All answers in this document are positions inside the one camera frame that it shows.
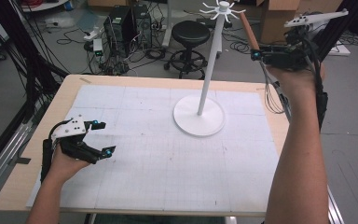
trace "gray floor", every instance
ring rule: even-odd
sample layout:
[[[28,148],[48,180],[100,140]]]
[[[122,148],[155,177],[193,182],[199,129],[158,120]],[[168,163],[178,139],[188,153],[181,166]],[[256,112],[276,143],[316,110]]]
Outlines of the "gray floor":
[[[79,18],[82,12],[82,9],[76,9],[71,13]],[[234,28],[241,26],[234,22]],[[71,43],[61,46],[56,43],[57,39],[63,38],[64,32],[71,30],[73,28],[62,29],[52,34],[44,32],[43,37],[65,67],[72,73],[78,73],[87,67],[83,45]],[[235,34],[243,36],[242,31]],[[81,40],[83,34],[72,33],[71,37]],[[252,62],[249,55],[230,49],[230,43],[224,40],[223,54],[214,65],[213,79],[264,82],[259,64]],[[208,56],[210,44],[208,42],[198,47],[199,51]],[[172,42],[170,51],[179,48],[177,43]],[[324,61],[327,70],[324,89],[329,93],[329,105],[322,136],[330,189],[345,223],[358,223],[358,46],[347,48],[351,52],[350,57],[329,56]],[[138,63],[131,63],[130,68],[150,61],[142,59]],[[163,64],[161,61],[153,62],[129,71],[126,76],[177,78],[177,71],[164,71]],[[199,76],[200,74],[192,74],[186,78],[195,79]],[[0,134],[24,101],[24,90],[11,60],[0,61]],[[10,174],[11,168],[8,167],[0,178],[0,188]],[[25,213],[0,211],[0,223],[24,222],[26,216]],[[61,223],[83,223],[83,218],[84,214],[62,214]],[[260,223],[260,218],[240,217],[238,223]]]

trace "person's right arm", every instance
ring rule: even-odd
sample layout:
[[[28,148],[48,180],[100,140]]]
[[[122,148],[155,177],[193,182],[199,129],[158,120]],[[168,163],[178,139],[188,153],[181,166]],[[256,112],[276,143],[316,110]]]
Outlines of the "person's right arm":
[[[265,224],[327,224],[328,192],[310,71],[268,71],[281,85],[292,117],[268,199]]]

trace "human arm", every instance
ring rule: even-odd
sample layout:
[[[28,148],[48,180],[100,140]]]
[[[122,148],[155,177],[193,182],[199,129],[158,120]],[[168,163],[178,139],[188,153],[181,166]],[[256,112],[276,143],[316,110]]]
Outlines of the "human arm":
[[[60,144],[58,144],[50,170],[37,192],[26,224],[59,223],[62,186],[80,169],[88,165],[89,163],[85,161],[75,160],[64,155]]]
[[[288,98],[292,117],[272,182],[266,224],[328,223],[327,177],[312,72],[268,67]]]

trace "round white base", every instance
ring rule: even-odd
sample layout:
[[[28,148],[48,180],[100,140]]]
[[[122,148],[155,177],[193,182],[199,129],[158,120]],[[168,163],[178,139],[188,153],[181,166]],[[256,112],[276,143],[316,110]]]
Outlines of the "round white base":
[[[187,96],[181,99],[173,110],[173,118],[179,128],[197,137],[206,137],[218,133],[225,125],[225,113],[217,102],[206,99],[202,115],[198,115],[199,96]]]

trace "white pole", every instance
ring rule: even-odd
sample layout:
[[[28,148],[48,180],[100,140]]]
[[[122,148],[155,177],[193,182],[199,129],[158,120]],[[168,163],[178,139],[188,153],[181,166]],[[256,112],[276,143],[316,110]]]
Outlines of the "white pole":
[[[204,84],[202,87],[202,94],[201,94],[201,98],[200,98],[199,112],[197,113],[199,116],[202,115],[203,107],[205,106],[205,99],[208,94],[209,83],[211,82],[211,78],[212,78],[214,61],[216,60],[216,54],[219,49],[219,44],[221,44],[221,43],[219,43],[219,41],[220,42],[222,41],[221,35],[223,32],[224,24],[225,24],[225,16],[220,14],[217,17],[216,26],[214,27],[211,53],[209,55],[208,66],[206,67],[205,79],[204,79]]]

